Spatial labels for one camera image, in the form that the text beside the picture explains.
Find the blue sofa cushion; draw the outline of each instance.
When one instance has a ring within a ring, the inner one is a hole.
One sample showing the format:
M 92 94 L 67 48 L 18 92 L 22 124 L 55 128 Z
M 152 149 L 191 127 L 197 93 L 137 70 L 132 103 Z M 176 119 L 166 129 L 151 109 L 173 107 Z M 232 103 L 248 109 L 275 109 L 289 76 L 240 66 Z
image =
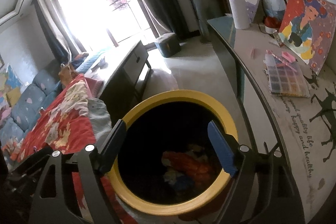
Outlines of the blue sofa cushion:
M 1 148 L 3 148 L 7 141 L 11 138 L 17 138 L 18 142 L 22 140 L 24 132 L 18 125 L 13 121 L 12 118 L 8 118 L 5 125 L 0 129 L 0 142 Z
M 44 98 L 41 106 L 39 107 L 38 111 L 35 114 L 35 117 L 29 122 L 27 131 L 31 131 L 36 125 L 37 120 L 41 117 L 39 113 L 41 107 L 43 107 L 46 110 L 48 106 L 50 106 L 50 104 L 56 99 L 56 97 L 57 97 L 57 93 L 53 91 L 46 98 Z
M 23 131 L 26 131 L 35 119 L 36 112 L 40 109 L 44 98 L 46 95 L 43 91 L 36 85 L 30 84 L 12 108 L 11 117 Z
M 89 56 L 84 60 L 84 62 L 76 69 L 76 71 L 85 74 L 89 70 L 89 68 L 91 68 L 93 63 L 96 62 L 96 60 L 109 49 L 111 49 L 111 47 L 101 49 L 98 52 L 90 53 Z
M 51 61 L 44 69 L 40 70 L 33 79 L 33 84 L 39 87 L 45 95 L 50 94 L 59 82 L 58 73 L 60 66 L 56 60 Z

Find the table edge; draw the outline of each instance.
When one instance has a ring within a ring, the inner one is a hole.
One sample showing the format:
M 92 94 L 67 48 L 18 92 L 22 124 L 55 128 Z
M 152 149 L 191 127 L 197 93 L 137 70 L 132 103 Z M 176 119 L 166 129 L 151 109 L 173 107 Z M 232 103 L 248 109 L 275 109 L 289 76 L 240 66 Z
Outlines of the table edge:
M 261 91 L 258 83 L 256 82 L 256 80 L 254 79 L 254 77 L 252 76 L 251 72 L 248 70 L 248 68 L 246 67 L 246 65 L 244 64 L 244 62 L 241 60 L 241 58 L 239 57 L 239 55 L 235 52 L 235 50 L 231 47 L 231 45 L 224 39 L 224 37 L 216 30 L 215 27 L 213 27 L 211 25 L 211 23 L 207 22 L 207 24 L 211 27 L 211 29 L 215 32 L 215 34 L 217 35 L 217 37 L 223 42 L 224 46 L 226 47 L 226 49 L 229 51 L 230 55 L 239 62 L 239 64 L 241 65 L 242 69 L 244 70 L 248 80 L 250 81 L 254 91 L 256 92 L 265 112 L 266 115 L 268 117 L 268 120 L 272 126 L 272 129 L 274 131 L 274 134 L 276 136 L 276 139 L 278 141 L 279 144 L 279 148 L 281 150 L 281 153 L 283 155 L 285 155 L 286 158 L 286 162 L 288 165 L 289 170 L 291 171 L 291 165 L 290 165 L 290 160 L 289 160 L 289 155 L 288 155 L 288 151 L 286 149 L 286 144 L 285 141 L 283 139 L 283 136 L 281 134 L 281 130 L 280 127 L 278 125 L 278 122 L 274 116 L 274 113 L 269 105 L 269 103 L 267 102 L 267 99 L 265 97 L 265 95 L 263 94 L 263 92 Z
M 135 47 L 139 44 L 142 43 L 141 40 L 139 40 L 138 42 L 135 42 L 132 47 L 129 49 L 128 53 L 125 55 L 124 59 L 119 63 L 119 65 L 116 67 L 116 69 L 114 70 L 114 72 L 110 75 L 110 77 L 106 80 L 106 83 L 104 83 L 104 85 L 101 87 L 97 98 L 100 99 L 100 97 L 102 96 L 105 88 L 107 87 L 107 85 L 111 82 L 112 78 L 114 77 L 114 75 L 116 74 L 116 72 L 121 68 L 121 66 L 125 63 L 127 57 L 129 56 L 129 54 L 135 49 Z

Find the pink marker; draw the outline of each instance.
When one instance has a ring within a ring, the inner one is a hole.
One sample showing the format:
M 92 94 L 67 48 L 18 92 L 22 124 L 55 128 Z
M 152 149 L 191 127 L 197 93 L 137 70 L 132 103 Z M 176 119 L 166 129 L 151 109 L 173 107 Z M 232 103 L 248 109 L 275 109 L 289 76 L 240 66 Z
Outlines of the pink marker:
M 287 59 L 290 63 L 293 63 L 296 60 L 289 52 L 282 52 L 282 57 Z
M 283 64 L 285 64 L 287 67 L 289 67 L 291 70 L 293 70 L 294 72 L 297 72 L 296 69 L 294 69 L 288 62 L 286 62 L 285 60 L 282 60 L 281 58 L 279 58 L 278 56 L 276 56 L 272 51 L 270 50 L 266 50 L 267 54 L 272 54 L 276 59 L 278 59 L 279 61 L 281 61 Z

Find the silver screw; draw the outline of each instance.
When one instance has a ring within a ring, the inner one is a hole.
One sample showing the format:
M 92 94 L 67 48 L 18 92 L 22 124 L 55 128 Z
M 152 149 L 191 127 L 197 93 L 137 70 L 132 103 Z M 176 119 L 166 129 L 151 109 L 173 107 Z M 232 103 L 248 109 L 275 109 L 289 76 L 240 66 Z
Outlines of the silver screw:
M 53 157 L 58 157 L 60 154 L 61 154 L 61 152 L 58 151 L 58 150 L 56 150 L 56 151 L 54 151 L 54 152 L 52 153 L 52 156 L 53 156 Z
M 85 150 L 88 152 L 92 151 L 93 149 L 95 149 L 95 146 L 93 144 L 89 144 L 85 147 Z
M 274 155 L 277 157 L 277 158 L 281 158 L 282 154 L 280 151 L 276 150 L 274 151 Z
M 248 151 L 250 150 L 249 147 L 246 146 L 246 145 L 241 145 L 241 146 L 239 147 L 239 149 L 240 149 L 240 151 L 242 151 L 242 152 L 248 152 Z

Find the round mirror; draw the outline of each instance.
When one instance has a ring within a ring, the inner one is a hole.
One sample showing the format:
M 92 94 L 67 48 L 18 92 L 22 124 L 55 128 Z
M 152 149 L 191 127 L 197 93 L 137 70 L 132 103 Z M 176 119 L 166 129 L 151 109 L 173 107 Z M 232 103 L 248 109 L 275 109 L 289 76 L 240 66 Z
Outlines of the round mirror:
M 284 18 L 286 0 L 261 0 L 262 8 L 266 16 L 276 17 L 280 22 Z

